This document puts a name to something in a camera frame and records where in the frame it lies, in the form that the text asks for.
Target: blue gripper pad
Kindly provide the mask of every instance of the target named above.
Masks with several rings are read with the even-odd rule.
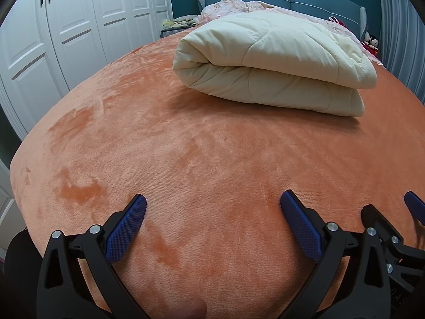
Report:
[[[112,264],[119,261],[137,234],[145,218],[146,198],[139,196],[106,240],[105,257]]]
[[[304,254],[318,263],[322,258],[320,235],[302,208],[300,208],[291,192],[285,191],[282,193],[280,207]]]
[[[422,225],[425,225],[425,203],[412,191],[404,195],[404,203]]]

